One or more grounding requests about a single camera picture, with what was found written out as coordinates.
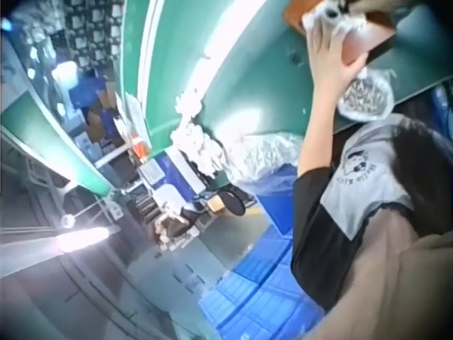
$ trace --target person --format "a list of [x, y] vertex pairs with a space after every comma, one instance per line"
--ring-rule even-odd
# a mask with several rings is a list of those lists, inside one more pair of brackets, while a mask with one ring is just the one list
[[392, 114], [355, 132], [333, 169], [336, 104], [367, 61], [344, 65], [344, 39], [321, 20], [307, 28], [314, 94], [294, 184], [291, 269], [327, 316], [304, 339], [448, 339], [451, 144]]

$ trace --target black sleeve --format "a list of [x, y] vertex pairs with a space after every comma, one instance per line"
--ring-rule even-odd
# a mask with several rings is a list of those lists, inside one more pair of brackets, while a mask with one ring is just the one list
[[331, 170], [321, 168], [307, 172], [294, 184], [291, 261], [298, 284], [325, 311], [337, 303], [362, 241], [361, 232], [349, 240], [320, 204], [330, 179]]

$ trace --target blue crate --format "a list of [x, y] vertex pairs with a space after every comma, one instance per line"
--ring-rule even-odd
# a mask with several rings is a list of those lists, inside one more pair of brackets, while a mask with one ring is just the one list
[[226, 296], [217, 290], [211, 290], [208, 294], [198, 302], [203, 313], [205, 313], [207, 321], [213, 327], [217, 327], [227, 317], [234, 313], [236, 307], [234, 303], [227, 299]]
[[271, 340], [272, 334], [244, 313], [236, 314], [218, 332], [223, 340]]
[[216, 287], [216, 290], [230, 300], [235, 306], [239, 306], [243, 303], [257, 289], [258, 285], [256, 283], [251, 282], [234, 272], [230, 273]]
[[281, 235], [292, 230], [294, 203], [291, 191], [286, 194], [256, 196], [256, 200]]
[[323, 310], [307, 297], [285, 322], [274, 339], [296, 339], [298, 335], [310, 332], [323, 318]]
[[277, 265], [264, 282], [263, 289], [290, 296], [296, 300], [302, 300], [306, 296], [292, 275], [289, 266], [284, 264]]
[[280, 261], [281, 264], [290, 266], [292, 260], [292, 246], [288, 249], [286, 254], [283, 256], [282, 260]]
[[273, 335], [291, 317], [299, 304], [297, 299], [259, 289], [243, 306], [241, 313]]
[[272, 273], [290, 246], [288, 239], [262, 238], [233, 272], [260, 285]]

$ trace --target printed logo on shirt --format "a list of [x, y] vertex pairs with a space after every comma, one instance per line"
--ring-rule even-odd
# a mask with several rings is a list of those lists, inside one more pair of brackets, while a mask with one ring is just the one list
[[376, 165], [368, 162], [368, 152], [364, 150], [346, 153], [341, 167], [344, 176], [339, 176], [336, 181], [346, 185], [366, 181], [377, 168]]

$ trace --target hand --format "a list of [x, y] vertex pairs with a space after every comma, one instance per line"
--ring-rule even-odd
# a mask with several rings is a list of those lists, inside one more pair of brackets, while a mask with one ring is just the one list
[[[338, 0], [341, 5], [345, 5], [346, 0]], [[349, 3], [349, 12], [352, 14], [369, 12], [390, 12], [398, 6], [410, 6], [416, 0], [355, 0]]]
[[336, 106], [342, 92], [365, 66], [368, 54], [346, 66], [342, 59], [346, 32], [340, 30], [332, 36], [331, 28], [320, 18], [306, 29], [314, 99]]

